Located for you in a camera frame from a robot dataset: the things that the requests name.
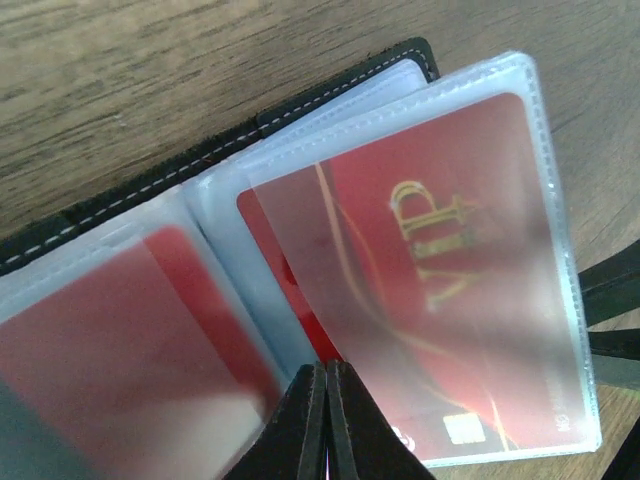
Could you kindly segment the red VIP card carried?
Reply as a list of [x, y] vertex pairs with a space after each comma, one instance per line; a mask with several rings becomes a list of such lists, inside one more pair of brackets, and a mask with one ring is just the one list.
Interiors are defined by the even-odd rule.
[[1, 384], [98, 479], [218, 479], [280, 395], [176, 226], [3, 279]]

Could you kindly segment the red VIP card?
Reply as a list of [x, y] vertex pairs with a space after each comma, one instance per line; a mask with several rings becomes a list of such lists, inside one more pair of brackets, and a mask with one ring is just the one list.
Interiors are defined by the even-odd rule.
[[597, 444], [520, 96], [300, 159], [237, 208], [318, 355], [355, 368], [407, 448]]

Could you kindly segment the black card holder wallet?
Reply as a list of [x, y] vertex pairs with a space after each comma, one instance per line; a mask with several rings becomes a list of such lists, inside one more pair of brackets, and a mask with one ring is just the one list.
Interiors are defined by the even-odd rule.
[[429, 466], [596, 450], [536, 64], [415, 38], [1, 243], [1, 475], [217, 479], [305, 364]]

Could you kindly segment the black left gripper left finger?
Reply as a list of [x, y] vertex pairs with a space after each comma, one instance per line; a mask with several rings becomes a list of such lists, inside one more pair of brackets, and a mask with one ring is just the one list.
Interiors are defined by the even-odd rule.
[[300, 367], [269, 422], [227, 479], [324, 479], [327, 473], [326, 370]]

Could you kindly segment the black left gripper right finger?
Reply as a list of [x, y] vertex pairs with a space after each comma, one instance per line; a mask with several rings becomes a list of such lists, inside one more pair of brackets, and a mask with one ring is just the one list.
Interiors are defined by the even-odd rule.
[[331, 479], [434, 479], [400, 441], [351, 364], [327, 364], [327, 406]]

